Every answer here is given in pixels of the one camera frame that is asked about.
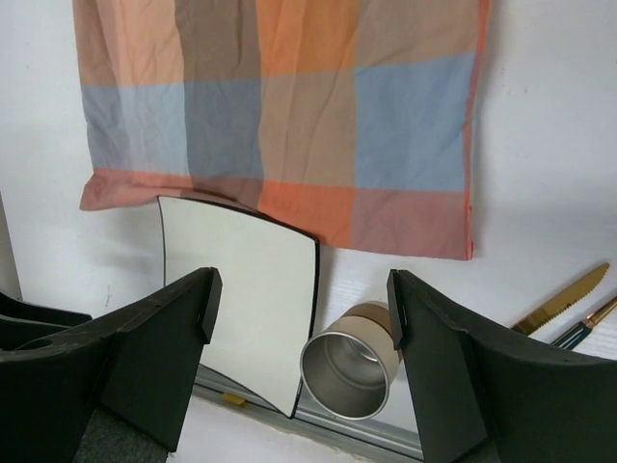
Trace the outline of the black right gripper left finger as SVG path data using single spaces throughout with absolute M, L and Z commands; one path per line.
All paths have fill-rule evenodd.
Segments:
M 100 317 L 1 299 L 5 462 L 164 462 L 223 283 L 200 268 Z

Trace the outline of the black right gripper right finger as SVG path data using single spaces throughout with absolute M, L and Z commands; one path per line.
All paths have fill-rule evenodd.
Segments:
M 616 364 L 551 346 L 391 270 L 402 353 L 428 462 L 612 462 Z

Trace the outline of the gold knife green handle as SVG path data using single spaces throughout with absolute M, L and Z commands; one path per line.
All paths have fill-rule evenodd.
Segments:
M 589 294 L 603 280 L 609 266 L 608 262 L 596 266 L 534 309 L 511 329 L 525 336 L 531 335 Z

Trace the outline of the gold fork green handle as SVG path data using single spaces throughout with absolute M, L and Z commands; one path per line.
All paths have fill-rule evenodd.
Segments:
M 555 339 L 551 345 L 566 350 L 573 350 L 592 333 L 596 326 L 615 310 L 616 305 L 616 298 L 613 297 L 593 313 L 590 313 L 578 323 L 572 325 L 567 331 Z

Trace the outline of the square white plate black rim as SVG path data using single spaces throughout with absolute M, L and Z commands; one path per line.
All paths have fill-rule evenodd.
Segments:
M 200 267 L 216 268 L 222 279 L 201 365 L 293 417 L 316 312 L 318 241 L 230 207 L 171 197 L 158 205 L 165 283 Z

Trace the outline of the checkered orange blue cloth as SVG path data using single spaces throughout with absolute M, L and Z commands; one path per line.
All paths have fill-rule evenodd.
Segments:
M 93 173 L 81 206 L 162 195 L 323 244 L 468 260 L 487 1 L 76 1 Z

